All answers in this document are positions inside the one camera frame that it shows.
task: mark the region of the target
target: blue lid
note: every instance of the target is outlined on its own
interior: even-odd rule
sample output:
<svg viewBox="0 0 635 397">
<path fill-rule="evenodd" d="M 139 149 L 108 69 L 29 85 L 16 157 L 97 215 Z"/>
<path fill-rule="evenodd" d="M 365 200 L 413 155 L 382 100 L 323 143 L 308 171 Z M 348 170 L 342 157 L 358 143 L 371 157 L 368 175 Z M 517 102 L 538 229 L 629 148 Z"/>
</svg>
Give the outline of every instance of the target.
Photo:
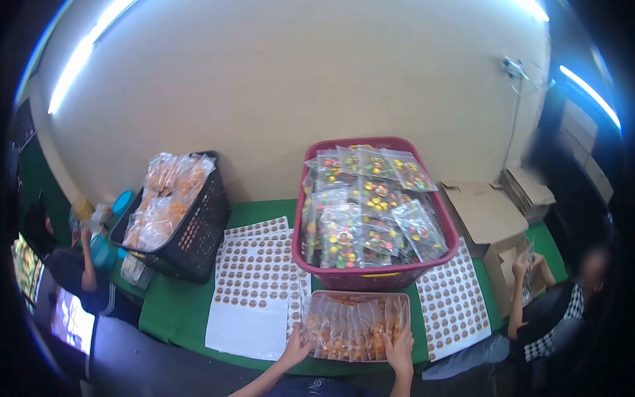
<svg viewBox="0 0 635 397">
<path fill-rule="evenodd" d="M 112 206 L 112 211 L 118 215 L 122 214 L 126 210 L 126 208 L 128 207 L 131 201 L 132 201 L 131 191 L 125 191 L 121 193 L 119 198 L 117 198 L 117 201 L 115 201 L 115 204 Z"/>
</svg>

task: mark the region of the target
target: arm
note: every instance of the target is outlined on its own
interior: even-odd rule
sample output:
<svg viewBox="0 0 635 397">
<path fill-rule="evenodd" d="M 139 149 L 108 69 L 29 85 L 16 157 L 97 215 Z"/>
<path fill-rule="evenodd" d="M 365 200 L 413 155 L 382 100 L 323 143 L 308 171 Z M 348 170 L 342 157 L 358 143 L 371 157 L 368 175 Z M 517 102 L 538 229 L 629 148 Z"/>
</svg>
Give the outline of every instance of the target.
<svg viewBox="0 0 635 397">
<path fill-rule="evenodd" d="M 539 253 L 536 253 L 534 256 L 533 266 L 538 266 L 538 270 L 540 271 L 540 275 L 545 280 L 545 284 L 547 285 L 547 289 L 550 290 L 554 285 L 556 285 L 556 279 L 554 275 L 551 274 L 551 270 L 547 265 L 547 261 L 545 257 Z"/>
<path fill-rule="evenodd" d="M 518 340 L 518 328 L 523 326 L 523 278 L 527 272 L 528 263 L 519 257 L 512 265 L 514 273 L 514 295 L 512 296 L 512 307 L 509 315 L 509 325 L 507 326 L 507 337 L 511 340 Z"/>
<path fill-rule="evenodd" d="M 253 382 L 229 395 L 229 397 L 256 397 L 266 393 L 274 387 L 274 384 L 280 379 L 285 372 L 293 368 L 304 360 L 309 354 L 312 346 L 315 346 L 315 340 L 310 340 L 306 345 L 300 345 L 300 329 L 302 325 L 293 327 L 293 333 L 289 338 L 289 343 L 280 360 L 276 361 L 261 376 L 257 377 Z"/>
<path fill-rule="evenodd" d="M 406 323 L 393 345 L 387 333 L 382 334 L 382 340 L 386 347 L 386 358 L 395 371 L 395 384 L 392 387 L 391 397 L 409 397 L 412 386 L 412 345 L 415 340 L 410 331 L 410 320 Z"/>
<path fill-rule="evenodd" d="M 90 255 L 90 230 L 81 231 L 81 249 L 84 253 L 84 271 L 81 274 L 81 289 L 85 292 L 95 292 L 97 290 L 97 277 L 95 276 L 95 266 L 93 257 Z"/>
</svg>

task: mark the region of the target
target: cream wall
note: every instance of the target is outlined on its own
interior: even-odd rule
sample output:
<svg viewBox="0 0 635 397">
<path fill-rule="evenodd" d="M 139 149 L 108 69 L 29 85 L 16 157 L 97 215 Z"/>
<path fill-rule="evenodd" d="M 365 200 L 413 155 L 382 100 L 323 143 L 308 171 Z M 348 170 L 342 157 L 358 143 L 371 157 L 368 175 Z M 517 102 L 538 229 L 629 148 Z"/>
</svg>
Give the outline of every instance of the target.
<svg viewBox="0 0 635 397">
<path fill-rule="evenodd" d="M 38 71 L 45 102 L 108 3 L 75 0 L 60 21 Z M 47 116 L 51 168 L 113 200 L 157 152 L 214 149 L 232 201 L 283 199 L 311 144 L 397 135 L 436 180 L 493 180 L 517 99 L 501 59 L 544 81 L 548 53 L 547 25 L 512 0 L 141 0 Z M 523 90 L 509 161 L 543 96 Z"/>
</svg>

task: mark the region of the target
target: hand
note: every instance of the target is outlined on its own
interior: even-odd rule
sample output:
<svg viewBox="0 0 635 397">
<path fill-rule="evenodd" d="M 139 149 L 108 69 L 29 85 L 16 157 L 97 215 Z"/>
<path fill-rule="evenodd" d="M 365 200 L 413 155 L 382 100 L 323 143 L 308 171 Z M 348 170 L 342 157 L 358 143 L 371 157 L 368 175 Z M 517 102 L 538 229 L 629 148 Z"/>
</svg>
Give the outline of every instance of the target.
<svg viewBox="0 0 635 397">
<path fill-rule="evenodd" d="M 90 246 L 90 239 L 92 238 L 92 236 L 93 236 L 93 234 L 91 233 L 90 229 L 88 229 L 87 227 L 82 229 L 82 231 L 81 231 L 81 244 L 82 244 L 82 246 L 89 247 Z"/>
<path fill-rule="evenodd" d="M 386 347 L 386 358 L 395 374 L 412 376 L 414 373 L 412 368 L 412 345 L 414 345 L 415 340 L 412 338 L 412 331 L 410 330 L 410 319 L 397 340 L 395 340 L 394 345 L 387 332 L 382 334 L 382 340 Z"/>
<path fill-rule="evenodd" d="M 278 360 L 278 362 L 285 367 L 285 370 L 289 370 L 295 365 L 298 365 L 299 363 L 301 363 L 302 360 L 304 360 L 304 358 L 307 355 L 309 355 L 309 351 L 311 351 L 311 348 L 315 346 L 316 344 L 315 339 L 313 339 L 313 340 L 308 340 L 304 346 L 301 346 L 301 343 L 300 343 L 301 329 L 302 329 L 301 323 L 297 323 L 293 327 L 293 332 L 291 333 L 291 337 L 289 338 L 289 343 L 287 343 L 286 349 L 284 350 L 282 357 L 280 357 L 280 360 Z"/>
<path fill-rule="evenodd" d="M 514 261 L 512 265 L 512 273 L 514 273 L 514 277 L 516 280 L 522 280 L 527 273 L 527 268 L 529 267 L 529 260 L 527 260 L 526 255 L 520 255 Z"/>
<path fill-rule="evenodd" d="M 546 266 L 547 265 L 547 261 L 545 260 L 545 257 L 539 253 L 534 253 L 533 254 L 533 264 L 531 265 L 531 268 L 533 269 L 536 266 Z"/>
</svg>

